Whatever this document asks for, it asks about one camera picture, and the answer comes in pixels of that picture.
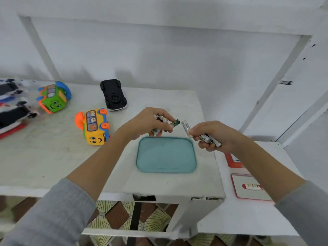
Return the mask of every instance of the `orange wheel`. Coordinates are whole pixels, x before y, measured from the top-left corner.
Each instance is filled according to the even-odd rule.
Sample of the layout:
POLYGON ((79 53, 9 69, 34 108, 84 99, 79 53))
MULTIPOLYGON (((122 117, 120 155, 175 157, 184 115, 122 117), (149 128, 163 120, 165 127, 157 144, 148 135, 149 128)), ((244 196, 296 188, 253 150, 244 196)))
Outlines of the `orange wheel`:
POLYGON ((84 114, 83 112, 78 112, 75 116, 75 125, 80 129, 83 130, 83 120, 84 120, 84 114))
POLYGON ((100 113, 100 114, 107 115, 107 110, 105 110, 105 109, 100 109, 100 110, 99 110, 99 113, 100 113))
POLYGON ((101 128, 103 129, 109 129, 109 123, 102 123, 101 128))

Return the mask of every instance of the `person's left hand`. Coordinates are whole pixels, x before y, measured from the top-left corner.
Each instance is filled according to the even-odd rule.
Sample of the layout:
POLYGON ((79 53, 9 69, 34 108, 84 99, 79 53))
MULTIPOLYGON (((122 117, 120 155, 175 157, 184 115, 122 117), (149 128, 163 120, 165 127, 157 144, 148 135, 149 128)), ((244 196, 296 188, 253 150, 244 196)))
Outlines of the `person's left hand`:
POLYGON ((159 128, 162 130, 156 135, 157 137, 162 135, 163 130, 167 130, 170 133, 173 132, 173 125, 157 120, 154 115, 164 116, 171 122, 175 121, 173 116, 171 116, 166 110, 147 107, 137 116, 125 123, 121 128, 124 128, 124 131, 128 133, 131 140, 139 138, 139 136, 150 132, 154 128, 159 128))

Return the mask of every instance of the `yellow toy bus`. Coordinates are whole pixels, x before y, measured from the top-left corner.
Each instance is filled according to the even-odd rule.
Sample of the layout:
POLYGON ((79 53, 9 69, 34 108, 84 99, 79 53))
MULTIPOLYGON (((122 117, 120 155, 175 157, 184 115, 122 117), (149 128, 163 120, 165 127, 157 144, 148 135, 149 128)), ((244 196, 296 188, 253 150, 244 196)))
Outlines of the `yellow toy bus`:
POLYGON ((75 125, 83 130, 88 144, 103 145, 110 138, 106 115, 107 110, 104 108, 76 114, 75 125))

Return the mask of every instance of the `gray sleeve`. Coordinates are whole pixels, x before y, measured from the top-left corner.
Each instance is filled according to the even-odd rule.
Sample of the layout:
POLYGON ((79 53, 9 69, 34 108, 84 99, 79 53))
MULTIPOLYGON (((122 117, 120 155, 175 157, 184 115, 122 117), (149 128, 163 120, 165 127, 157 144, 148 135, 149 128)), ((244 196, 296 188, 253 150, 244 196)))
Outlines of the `gray sleeve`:
POLYGON ((276 203, 276 208, 309 245, 328 245, 328 194, 307 181, 276 203))
POLYGON ((73 245, 95 210, 93 199, 78 185, 61 179, 4 237, 6 245, 73 245))

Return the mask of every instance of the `tiled floor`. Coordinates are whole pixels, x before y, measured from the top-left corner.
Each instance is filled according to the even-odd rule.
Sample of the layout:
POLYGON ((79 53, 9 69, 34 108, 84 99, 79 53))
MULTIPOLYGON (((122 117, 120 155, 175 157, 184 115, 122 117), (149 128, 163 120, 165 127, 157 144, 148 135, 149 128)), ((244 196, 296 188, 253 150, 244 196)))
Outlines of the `tiled floor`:
MULTIPOLYGON (((17 222, 35 203, 37 198, 0 196, 0 218, 17 222)), ((116 202, 99 200, 96 210, 89 220, 89 228, 129 230, 134 210, 134 202, 116 202)), ((142 203, 138 230, 165 231, 177 204, 142 203)), ((168 240, 164 238, 138 238, 136 246, 245 246, 249 236, 228 234, 198 234, 193 238, 183 240, 168 240)), ((114 236, 92 236, 92 242, 97 246, 126 246, 127 238, 114 236)), ((256 240, 251 246, 272 245, 269 240, 259 243, 256 240)))

